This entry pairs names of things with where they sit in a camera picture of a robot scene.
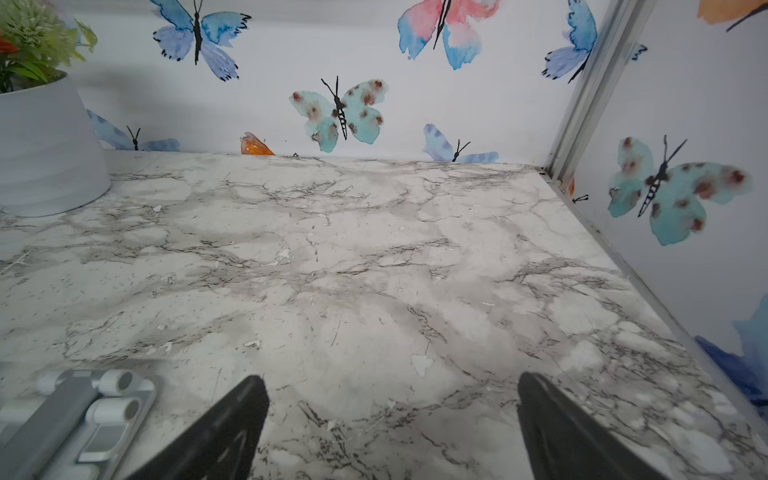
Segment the grey folding phone stand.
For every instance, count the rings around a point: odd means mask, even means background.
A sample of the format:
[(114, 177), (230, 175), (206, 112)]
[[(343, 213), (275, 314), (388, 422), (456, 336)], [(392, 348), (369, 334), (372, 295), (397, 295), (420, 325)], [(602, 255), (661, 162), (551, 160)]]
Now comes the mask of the grey folding phone stand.
[(133, 370), (49, 371), (1, 407), (3, 479), (111, 479), (155, 403)]

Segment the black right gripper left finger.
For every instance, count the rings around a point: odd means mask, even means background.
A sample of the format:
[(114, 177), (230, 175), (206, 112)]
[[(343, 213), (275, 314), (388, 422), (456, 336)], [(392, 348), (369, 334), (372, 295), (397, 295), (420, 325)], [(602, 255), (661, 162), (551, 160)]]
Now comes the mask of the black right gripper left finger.
[(131, 479), (246, 479), (270, 399), (263, 379), (244, 378)]

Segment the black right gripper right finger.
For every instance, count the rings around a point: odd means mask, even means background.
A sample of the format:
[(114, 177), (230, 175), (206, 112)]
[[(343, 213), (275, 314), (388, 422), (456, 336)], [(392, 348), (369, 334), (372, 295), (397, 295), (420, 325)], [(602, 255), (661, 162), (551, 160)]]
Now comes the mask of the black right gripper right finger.
[(545, 376), (523, 373), (518, 395), (518, 419), (535, 479), (663, 477)]

